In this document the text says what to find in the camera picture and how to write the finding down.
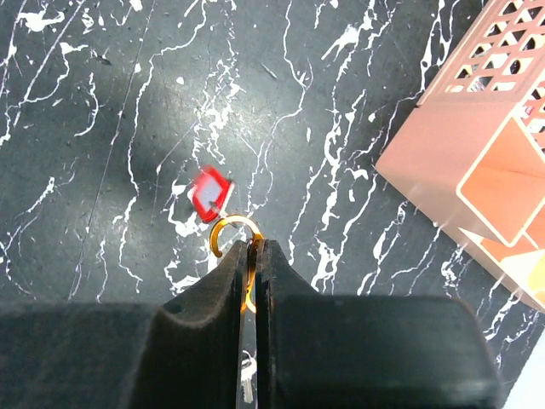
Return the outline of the key with red tag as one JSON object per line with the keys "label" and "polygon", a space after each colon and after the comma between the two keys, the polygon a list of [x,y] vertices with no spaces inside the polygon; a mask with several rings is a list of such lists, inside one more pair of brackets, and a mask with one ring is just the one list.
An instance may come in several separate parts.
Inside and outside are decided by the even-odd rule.
{"label": "key with red tag", "polygon": [[235,187],[233,180],[207,165],[199,170],[193,186],[192,205],[203,223],[212,223],[227,214],[226,207]]}

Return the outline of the orange keyring carabiner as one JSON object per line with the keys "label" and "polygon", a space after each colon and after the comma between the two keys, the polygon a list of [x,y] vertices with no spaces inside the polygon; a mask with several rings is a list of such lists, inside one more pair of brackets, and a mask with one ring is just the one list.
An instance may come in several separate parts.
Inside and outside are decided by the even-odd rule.
{"label": "orange keyring carabiner", "polygon": [[258,225],[250,220],[247,216],[241,215],[230,215],[221,218],[211,229],[209,235],[209,247],[212,253],[217,257],[221,258],[223,253],[220,250],[218,245],[218,239],[221,231],[227,225],[234,225],[235,223],[241,223],[247,227],[252,232],[252,238],[249,244],[249,256],[248,256],[248,279],[245,291],[245,299],[242,307],[242,311],[250,311],[253,314],[256,314],[256,306],[252,301],[252,291],[255,284],[255,269],[256,269],[256,258],[259,245],[265,240],[265,236],[259,229]]}

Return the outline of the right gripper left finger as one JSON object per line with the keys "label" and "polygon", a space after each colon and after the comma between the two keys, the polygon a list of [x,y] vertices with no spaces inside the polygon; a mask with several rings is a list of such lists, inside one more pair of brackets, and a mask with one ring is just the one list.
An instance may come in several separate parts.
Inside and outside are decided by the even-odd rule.
{"label": "right gripper left finger", "polygon": [[162,305],[1,307],[4,408],[233,408],[247,245]]}

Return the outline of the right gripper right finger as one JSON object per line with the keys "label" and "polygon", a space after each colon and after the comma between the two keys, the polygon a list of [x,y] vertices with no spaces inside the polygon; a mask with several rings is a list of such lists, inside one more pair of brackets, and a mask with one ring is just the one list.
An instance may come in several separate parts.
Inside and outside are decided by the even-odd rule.
{"label": "right gripper right finger", "polygon": [[473,311],[435,296],[324,295],[267,240],[255,259],[261,408],[497,408]]}

